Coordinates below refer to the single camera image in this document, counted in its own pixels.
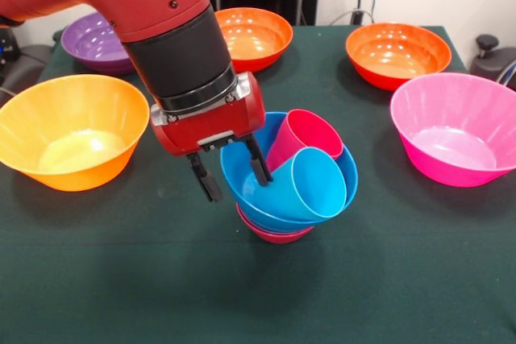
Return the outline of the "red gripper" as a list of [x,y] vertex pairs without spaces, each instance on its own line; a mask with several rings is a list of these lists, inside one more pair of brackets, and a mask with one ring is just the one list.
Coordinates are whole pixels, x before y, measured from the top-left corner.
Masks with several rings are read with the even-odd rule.
[[[203,110],[174,116],[152,105],[152,129],[161,145],[174,156],[187,155],[198,183],[208,201],[223,199],[216,179],[197,153],[220,139],[240,139],[259,130],[265,123],[265,109],[259,83],[250,72],[237,76],[236,87],[223,99]],[[251,166],[260,186],[273,181],[254,136],[243,138],[251,155]]]

